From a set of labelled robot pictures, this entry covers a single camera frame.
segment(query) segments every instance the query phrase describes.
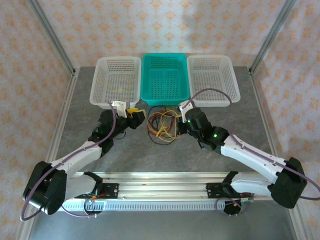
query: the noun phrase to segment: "patterned wallpaper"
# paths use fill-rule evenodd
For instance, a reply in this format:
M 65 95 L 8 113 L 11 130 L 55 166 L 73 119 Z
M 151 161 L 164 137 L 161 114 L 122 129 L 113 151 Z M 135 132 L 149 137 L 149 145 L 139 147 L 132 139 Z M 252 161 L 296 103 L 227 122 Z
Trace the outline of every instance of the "patterned wallpaper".
M 320 2 L 298 1 L 254 76 L 277 151 L 303 162 L 320 184 Z M 305 196 L 320 193 L 310 186 Z M 304 201 L 315 240 L 320 236 L 320 201 Z
M 13 240 L 70 76 L 26 0 L 1 1 L 0 16 L 0 239 Z
M 101 57 L 220 54 L 250 66 L 285 0 L 39 0 L 73 66 Z

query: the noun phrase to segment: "metal frame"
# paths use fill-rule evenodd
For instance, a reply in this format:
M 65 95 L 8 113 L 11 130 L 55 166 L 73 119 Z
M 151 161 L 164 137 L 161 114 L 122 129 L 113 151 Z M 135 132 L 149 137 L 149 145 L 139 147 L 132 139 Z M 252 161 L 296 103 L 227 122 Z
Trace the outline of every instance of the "metal frame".
M 52 139 L 50 142 L 49 151 L 45 157 L 45 161 L 47 163 L 50 163 L 56 159 L 59 143 L 61 140 L 62 132 L 65 127 L 65 122 L 67 119 L 71 99 L 74 94 L 78 75 L 79 75 L 79 69 L 76 69 L 75 73 L 71 75 L 69 83 L 68 83 L 68 87 L 65 91 L 63 104 L 61 106 L 61 109 L 59 112 L 59 118 L 56 123 L 55 129 L 53 132 L 53 136 L 52 136 Z M 28 207 L 27 210 L 25 211 L 26 216 L 30 216 L 33 213 L 33 211 L 35 211 L 34 207 Z M 28 221 L 25 221 L 25 222 L 20 222 L 16 239 L 17 240 L 28 239 L 30 236 L 30 232 L 31 232 L 33 223 L 34 223 L 34 218 L 30 219 Z
M 267 124 L 267 119 L 266 119 L 266 113 L 265 113 L 264 109 L 262 108 L 262 104 L 260 101 L 259 92 L 257 90 L 254 76 L 253 76 L 252 72 L 250 73 L 249 69 L 248 69 L 248 71 L 249 71 L 250 80 L 251 80 L 251 83 L 253 86 L 254 94 L 255 94 L 256 100 L 258 102 L 258 107 L 260 109 L 260 113 L 261 113 L 262 121 L 263 121 L 263 124 L 265 127 L 266 135 L 267 135 L 269 145 L 271 148 L 271 153 L 274 156 L 279 156 L 277 149 L 275 148 L 275 144 L 273 142 L 271 134 L 270 134 L 270 129 L 269 129 L 269 126 Z M 307 219 L 305 212 L 306 212 L 305 206 L 301 200 L 299 200 L 297 202 L 294 209 L 289 209 L 289 214 L 290 214 L 290 217 L 292 220 L 293 228 L 294 228 L 297 239 L 299 239 L 299 240 L 300 239 L 301 240 L 313 240 L 314 238 L 312 236 L 311 229 L 310 229 L 308 219 Z
M 256 176 L 255 172 L 246 176 Z M 94 211 L 203 211 L 215 210 L 215 199 L 208 199 L 207 183 L 221 183 L 227 173 L 220 172 L 128 172 L 97 173 L 104 183 L 118 183 L 117 199 L 97 200 Z M 255 201 L 272 200 L 254 195 Z M 84 199 L 70 199 L 63 206 L 68 211 L 83 211 Z M 218 202 L 223 210 L 225 201 Z
M 294 7 L 297 0 L 286 0 L 282 9 L 279 12 L 278 17 L 276 18 L 274 24 L 272 25 L 266 39 L 264 40 L 258 54 L 256 55 L 251 67 L 249 68 L 249 72 L 254 74 L 262 63 L 265 55 L 267 54 L 269 48 L 274 42 L 279 30 L 283 26 L 285 20 L 287 19 L 289 13 Z
M 75 72 L 74 67 L 72 66 L 71 61 L 69 60 L 64 48 L 62 47 L 62 44 L 59 41 L 59 38 L 57 37 L 54 29 L 52 28 L 49 20 L 47 19 L 44 11 L 42 10 L 39 2 L 37 0 L 27 0 L 34 11 L 36 17 L 38 18 L 39 22 L 41 23 L 43 30 L 48 35 L 49 39 L 51 40 L 54 48 L 58 52 L 59 56 L 61 57 L 61 60 L 65 66 L 65 68 L 68 70 L 70 74 L 73 74 Z

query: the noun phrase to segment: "yellow wire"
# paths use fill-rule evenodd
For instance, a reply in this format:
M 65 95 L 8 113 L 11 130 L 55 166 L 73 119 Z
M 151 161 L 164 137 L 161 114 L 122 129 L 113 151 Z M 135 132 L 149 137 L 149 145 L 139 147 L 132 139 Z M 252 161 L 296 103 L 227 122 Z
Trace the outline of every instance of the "yellow wire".
M 123 72 L 124 70 L 127 70 L 127 69 L 131 69 L 131 70 L 135 70 L 134 67 L 126 67 L 124 69 L 121 70 L 121 72 Z M 127 76 L 124 80 L 129 84 L 130 88 L 127 88 L 127 89 L 117 89 L 117 90 L 112 90 L 113 93 L 117 93 L 117 92 L 122 92 L 122 91 L 126 91 L 126 92 L 129 92 L 133 89 L 133 86 L 131 84 L 131 82 L 128 81 L 128 79 L 134 79 L 136 78 L 136 71 L 134 71 L 134 74 L 133 76 Z M 102 85 L 107 85 L 109 88 L 111 88 L 110 84 L 108 82 L 103 82 L 100 80 L 100 78 L 96 77 L 96 81 Z
M 167 113 L 174 113 L 175 114 L 175 117 L 174 117 L 174 136 L 172 136 L 172 134 L 167 131 L 168 127 L 166 126 L 166 123 L 163 121 L 163 117 L 172 118 L 172 116 L 166 115 Z M 160 114 L 161 115 L 161 117 L 160 117 L 161 127 L 158 130 L 158 132 L 154 131 L 153 128 L 150 126 L 150 118 L 155 114 Z M 149 125 L 149 130 L 151 132 L 153 132 L 154 134 L 156 134 L 156 137 L 158 137 L 159 139 L 161 139 L 164 142 L 171 143 L 175 139 L 179 139 L 180 138 L 179 136 L 177 136 L 178 135 L 178 131 L 177 131 L 178 129 L 177 129 L 177 120 L 176 120 L 176 118 L 180 118 L 181 116 L 182 116 L 181 114 L 178 114 L 176 111 L 174 111 L 172 109 L 168 110 L 166 112 L 163 112 L 163 113 L 162 112 L 155 112 L 155 113 L 153 113 L 153 114 L 151 114 L 149 116 L 149 118 L 147 120 L 147 124 Z M 171 140 L 163 139 L 162 138 L 163 135 L 167 135 L 169 138 L 172 138 L 172 139 Z

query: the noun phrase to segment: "cable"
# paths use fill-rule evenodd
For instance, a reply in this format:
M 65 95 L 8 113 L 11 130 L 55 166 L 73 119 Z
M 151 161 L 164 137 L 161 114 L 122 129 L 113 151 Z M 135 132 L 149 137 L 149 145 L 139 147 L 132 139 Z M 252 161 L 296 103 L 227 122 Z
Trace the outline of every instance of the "cable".
M 234 215 L 231 215 L 231 214 L 226 214 L 226 213 L 220 212 L 220 210 L 218 209 L 218 202 L 219 202 L 220 200 L 228 200 L 228 201 L 231 201 L 231 203 L 227 203 L 225 206 L 228 206 L 228 205 L 231 205 L 231 204 L 235 204 L 235 205 L 237 205 L 240 209 L 242 209 L 242 204 L 240 205 L 240 204 L 237 202 L 237 201 L 241 201 L 240 199 L 233 200 L 232 198 L 229 198 L 229 197 L 220 197 L 220 198 L 218 198 L 217 200 L 215 200 L 215 202 L 214 202 L 214 209 L 216 210 L 216 212 L 217 212 L 218 214 L 220 214 L 221 216 L 224 216 L 224 217 L 236 217 L 236 216 L 238 216 L 238 215 L 244 214 L 244 213 L 248 210 L 248 208 L 249 208 L 249 206 L 250 206 L 250 202 L 248 202 L 248 205 L 245 207 L 245 209 L 244 209 L 243 211 L 240 210 L 239 213 L 234 214 Z
M 110 102 L 108 102 L 108 104 L 110 105 L 110 108 L 111 108 L 111 111 L 112 111 L 112 115 L 113 115 L 113 125 L 112 125 L 112 128 L 111 128 L 111 131 L 109 132 L 109 134 L 104 137 L 103 139 L 101 139 L 100 141 L 90 145 L 90 146 L 87 146 L 85 148 L 81 148 L 73 153 L 71 153 L 69 156 L 67 156 L 64 160 L 62 160 L 60 163 L 58 163 L 57 165 L 53 166 L 52 168 L 50 168 L 45 174 L 43 174 L 43 176 L 35 183 L 34 187 L 31 189 L 30 193 L 28 194 L 25 202 L 24 202 L 24 205 L 22 207 L 22 211 L 21 211 L 21 216 L 20 216 L 20 220 L 25 222 L 25 221 L 28 221 L 32 218 L 34 218 L 37 214 L 39 214 L 41 212 L 41 208 L 35 212 L 34 214 L 30 215 L 30 216 L 27 216 L 25 217 L 25 213 L 26 213 L 26 209 L 27 209 L 27 206 L 30 202 L 30 199 L 31 197 L 33 196 L 33 194 L 35 193 L 36 189 L 39 187 L 39 185 L 42 183 L 42 181 L 44 181 L 46 179 L 46 177 L 52 173 L 55 169 L 57 169 L 58 167 L 60 167 L 61 165 L 63 165 L 65 162 L 67 162 L 69 159 L 71 159 L 72 157 L 74 157 L 75 155 L 77 155 L 78 153 L 81 153 L 82 151 L 86 151 L 88 149 L 91 149 L 101 143 L 103 143 L 105 140 L 107 140 L 111 134 L 113 133 L 113 131 L 115 130 L 115 127 L 116 127 L 116 111 L 114 109 L 114 107 L 112 106 L 112 104 Z
M 93 200 L 94 200 L 93 198 L 88 198 L 88 199 L 86 199 L 86 200 L 83 202 L 83 211 L 84 211 L 85 214 L 87 214 L 88 216 L 93 216 L 93 214 L 87 211 L 87 209 L 86 209 L 86 204 L 87 204 L 87 202 L 89 202 L 89 201 L 92 201 L 92 202 L 93 202 Z
M 160 110 L 160 111 L 154 112 L 153 114 L 150 115 L 151 110 L 155 107 L 163 107 L 165 109 L 165 111 Z M 169 127 L 166 126 L 163 117 L 171 118 L 171 124 Z M 174 111 L 172 109 L 167 110 L 165 106 L 151 107 L 148 112 L 148 115 L 147 115 L 147 131 L 148 131 L 148 136 L 151 139 L 151 141 L 154 142 L 155 144 L 166 146 L 166 145 L 169 145 L 170 143 L 172 143 L 174 140 L 180 138 L 178 136 L 178 128 L 177 128 L 177 121 L 176 121 L 176 118 L 179 118 L 179 117 L 181 117 L 181 115 L 179 115 L 176 111 Z M 174 135 L 169 133 L 169 131 L 172 129 L 173 125 L 174 125 Z M 151 135 L 156 136 L 160 140 L 167 142 L 167 143 L 163 144 L 163 143 L 155 142 L 152 139 Z
M 126 136 L 127 132 L 126 132 L 126 131 L 124 131 L 123 133 L 124 133 L 123 137 L 120 137 L 120 138 L 116 138 L 116 137 L 114 137 L 113 139 L 117 139 L 117 140 L 121 140 L 121 139 L 123 139 L 123 138 Z
M 78 214 L 75 214 L 75 213 L 72 213 L 70 211 L 68 211 L 67 209 L 65 209 L 64 206 L 61 206 L 62 210 L 66 213 L 66 214 L 69 214 L 70 216 L 72 217 L 76 217 L 76 218 L 82 218 L 82 219 L 85 219 L 85 218 L 91 218 L 91 217 L 95 217 L 96 215 L 78 215 Z
M 163 111 L 163 112 L 166 112 L 166 111 L 167 111 L 167 108 L 166 108 L 164 105 L 152 106 L 152 107 L 149 109 L 149 111 L 148 111 L 147 119 L 149 119 L 149 117 L 150 117 L 150 112 L 151 112 L 151 110 L 154 109 L 154 108 L 164 108 L 164 111 L 163 111 L 163 110 L 162 110 L 162 111 Z M 156 141 L 153 140 L 153 138 L 151 137 L 151 135 L 156 136 L 157 133 L 154 133 L 154 132 L 152 132 L 151 130 L 149 131 L 149 125 L 150 125 L 150 127 L 151 127 L 154 131 L 156 131 L 156 132 L 159 131 L 159 120 L 160 120 L 160 117 L 161 117 L 160 115 L 156 115 L 152 120 L 149 119 L 149 121 L 147 122 L 147 129 L 148 129 L 147 134 L 148 134 L 148 137 L 150 138 L 150 140 L 151 140 L 154 144 L 162 145 L 162 146 L 167 146 L 167 145 L 172 144 L 172 143 L 174 142 L 174 140 L 171 141 L 171 142 L 169 142 L 169 143 L 156 142 Z M 171 129 L 172 125 L 173 125 L 173 121 L 171 120 L 171 124 L 170 124 L 170 127 L 168 128 L 168 131 Z
M 151 118 L 153 115 L 155 115 L 155 116 L 160 115 L 160 116 L 161 116 L 161 117 L 160 117 L 161 128 L 160 128 L 158 131 L 152 130 L 151 127 L 153 128 L 153 126 L 149 126 L 149 124 L 150 124 L 150 118 Z M 171 118 L 174 118 L 174 136 L 172 136 L 172 134 L 168 132 L 168 130 L 167 130 L 168 127 L 165 125 L 165 122 L 163 121 L 163 117 L 171 117 Z M 147 120 L 147 129 L 148 129 L 148 131 L 153 132 L 153 133 L 156 135 L 156 137 L 158 137 L 158 138 L 161 139 L 162 141 L 167 142 L 167 143 L 170 143 L 170 142 L 174 141 L 175 139 L 180 138 L 180 137 L 177 137 L 177 135 L 178 135 L 178 129 L 177 129 L 177 121 L 176 121 L 176 118 L 179 118 L 179 117 L 181 117 L 181 115 L 177 114 L 174 110 L 168 110 L 168 111 L 166 111 L 166 112 L 164 112 L 164 113 L 162 113 L 162 112 L 155 112 L 155 113 L 153 113 L 151 116 L 149 116 L 149 118 L 148 118 L 148 120 Z M 162 138 L 162 135 L 167 135 L 169 138 L 171 138 L 171 140 L 163 139 L 163 138 Z
M 234 134 L 232 133 L 231 128 L 230 128 L 230 126 L 229 126 L 229 116 L 230 116 L 230 113 L 231 113 L 232 100 L 231 100 L 231 98 L 230 98 L 226 93 L 224 93 L 223 91 L 220 91 L 220 90 L 215 89 L 215 88 L 205 88 L 205 89 L 202 89 L 202 90 L 198 91 L 195 95 L 193 95 L 193 96 L 190 98 L 190 100 L 182 107 L 182 109 L 185 109 L 185 108 L 187 107 L 187 105 L 188 105 L 189 103 L 191 103 L 191 101 L 192 101 L 196 96 L 198 96 L 200 93 L 205 92 L 205 91 L 215 91 L 215 92 L 221 93 L 222 95 L 224 95 L 224 96 L 229 100 L 230 105 L 229 105 L 228 113 L 227 113 L 227 116 L 226 116 L 226 119 L 225 119 L 225 124 L 226 124 L 227 130 L 228 130 L 231 138 L 236 142 L 237 145 L 243 146 L 243 145 L 235 138 L 235 136 L 234 136 Z M 287 170 L 287 171 L 290 171 L 291 173 L 294 173 L 294 174 L 298 175 L 300 178 L 303 178 L 304 180 L 307 180 L 309 183 L 311 183 L 313 186 L 315 186 L 316 189 L 317 189 L 317 190 L 319 191 L 319 193 L 320 193 L 320 186 L 319 186 L 315 181 L 313 181 L 312 179 L 310 179 L 309 177 L 307 177 L 307 176 L 301 174 L 300 172 L 297 172 L 296 170 L 293 170 L 293 169 L 291 169 L 290 167 L 287 167 L 287 166 L 285 166 L 285 165 L 283 165 L 283 164 L 281 164 L 281 163 L 279 163 L 279 162 L 273 161 L 273 160 L 270 159 L 269 157 L 266 157 L 266 156 L 264 156 L 264 155 L 262 155 L 262 154 L 260 154 L 260 153 L 258 153 L 258 152 L 256 152 L 256 151 L 254 151 L 254 150 L 252 150 L 252 149 L 250 149 L 250 148 L 248 148 L 248 147 L 246 147 L 246 146 L 243 146 L 242 149 L 245 149 L 245 150 L 247 150 L 248 152 L 250 152 L 250 153 L 252 153 L 252 154 L 254 154 L 254 155 L 256 155 L 256 156 L 258 156 L 258 157 L 260 157 L 260 158 L 262 158 L 262 159 L 264 159 L 264 160 L 266 160 L 266 161 L 268 161 L 268 162 L 270 162 L 270 163 L 272 163 L 272 164 L 274 164 L 274 165 L 277 165 L 277 166 L 279 166 L 279 167 L 281 167 L 281 168 L 283 168 L 283 169 L 285 169 L 285 170 Z M 319 200 L 320 200 L 320 197 L 300 196 L 300 198 L 301 198 L 301 199 L 305 199 L 305 200 L 313 200 L 313 201 L 319 201 Z

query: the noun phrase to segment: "gray table surface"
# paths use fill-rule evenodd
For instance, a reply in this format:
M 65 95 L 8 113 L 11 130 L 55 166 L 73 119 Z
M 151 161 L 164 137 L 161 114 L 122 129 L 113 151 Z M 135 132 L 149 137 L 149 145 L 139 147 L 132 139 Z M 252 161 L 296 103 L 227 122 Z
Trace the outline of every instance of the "gray table surface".
M 235 67 L 241 100 L 233 105 L 229 120 L 233 132 L 245 142 L 271 152 L 256 96 L 246 67 Z M 57 158 L 83 144 L 103 111 L 89 102 L 94 67 L 82 67 L 64 126 Z M 149 110 L 140 101 L 138 108 Z M 225 127 L 227 109 L 203 108 L 215 126 Z M 89 164 L 92 172 L 229 172 L 251 171 L 234 159 L 200 149 L 194 138 L 182 136 L 169 146 L 152 143 L 146 121 L 115 140 L 111 151 Z M 31 240 L 295 240 L 289 211 L 273 201 L 256 201 L 237 217 L 213 211 L 118 212 L 98 218 L 71 217 L 64 212 L 36 217 Z
M 246 67 L 235 67 L 241 99 L 232 105 L 229 123 L 234 134 L 265 152 L 271 152 L 257 99 Z M 100 107 L 89 102 L 95 67 L 81 67 L 59 145 L 57 159 L 80 147 L 97 126 Z M 140 100 L 136 107 L 150 109 Z M 212 125 L 226 127 L 227 107 L 203 107 Z M 251 171 L 242 163 L 200 149 L 197 141 L 185 134 L 168 146 L 154 144 L 147 135 L 147 121 L 136 130 L 128 129 L 125 138 L 115 140 L 101 159 L 88 164 L 91 172 L 229 172 Z

